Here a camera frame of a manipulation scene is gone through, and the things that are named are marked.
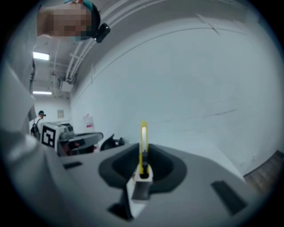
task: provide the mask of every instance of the gray surface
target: gray surface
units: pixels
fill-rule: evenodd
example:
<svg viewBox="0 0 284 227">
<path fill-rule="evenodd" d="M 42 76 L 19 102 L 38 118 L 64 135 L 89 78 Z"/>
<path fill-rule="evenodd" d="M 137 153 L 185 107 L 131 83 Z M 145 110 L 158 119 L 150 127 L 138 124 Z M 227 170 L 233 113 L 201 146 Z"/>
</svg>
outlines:
<svg viewBox="0 0 284 227">
<path fill-rule="evenodd" d="M 213 161 L 158 146 L 185 162 L 187 176 L 173 192 L 152 195 L 146 209 L 137 219 L 131 222 L 121 222 L 119 218 L 107 212 L 107 209 L 119 201 L 122 191 L 108 187 L 99 176 L 98 167 L 102 160 L 129 146 L 131 145 L 102 153 L 61 158 L 65 164 L 73 161 L 82 162 L 83 165 L 71 168 L 68 172 L 86 193 L 91 204 L 99 206 L 104 218 L 107 218 L 113 226 L 120 224 L 136 227 L 220 225 L 228 220 L 230 215 L 210 186 L 216 180 L 225 180 L 247 203 L 251 204 L 256 200 L 256 196 L 244 182 Z"/>
</svg>

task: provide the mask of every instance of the ceiling light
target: ceiling light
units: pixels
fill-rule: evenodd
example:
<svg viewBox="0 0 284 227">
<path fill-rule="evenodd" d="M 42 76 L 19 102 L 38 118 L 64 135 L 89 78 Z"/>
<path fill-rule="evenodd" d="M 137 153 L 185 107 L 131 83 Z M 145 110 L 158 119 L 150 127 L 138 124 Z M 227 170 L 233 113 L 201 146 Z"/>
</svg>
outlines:
<svg viewBox="0 0 284 227">
<path fill-rule="evenodd" d="M 50 91 L 33 91 L 32 93 L 33 94 L 48 94 L 48 95 L 52 94 L 52 92 Z"/>
<path fill-rule="evenodd" d="M 49 61 L 49 54 L 39 53 L 39 52 L 33 52 L 35 59 L 42 59 Z"/>
</svg>

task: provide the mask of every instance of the person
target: person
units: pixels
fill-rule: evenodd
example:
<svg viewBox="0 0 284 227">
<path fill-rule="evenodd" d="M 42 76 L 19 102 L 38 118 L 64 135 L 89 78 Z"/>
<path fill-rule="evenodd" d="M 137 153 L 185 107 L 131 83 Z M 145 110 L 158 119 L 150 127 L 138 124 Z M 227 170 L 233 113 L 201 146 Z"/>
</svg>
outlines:
<svg viewBox="0 0 284 227">
<path fill-rule="evenodd" d="M 44 7 L 39 2 L 10 38 L 0 66 L 0 76 L 12 71 L 25 89 L 32 93 L 32 83 L 36 76 L 33 51 L 37 37 L 47 35 L 82 41 L 98 30 L 99 23 L 99 12 L 88 0 L 66 0 L 64 4 L 53 7 Z M 29 121 L 35 117 L 33 107 L 21 126 L 22 133 L 29 132 Z"/>
<path fill-rule="evenodd" d="M 43 131 L 43 118 L 46 117 L 46 114 L 44 114 L 44 112 L 41 110 L 39 111 L 38 117 L 36 117 L 33 121 L 34 124 L 37 125 L 37 128 L 39 129 L 39 133 L 40 135 L 42 134 Z"/>
</svg>

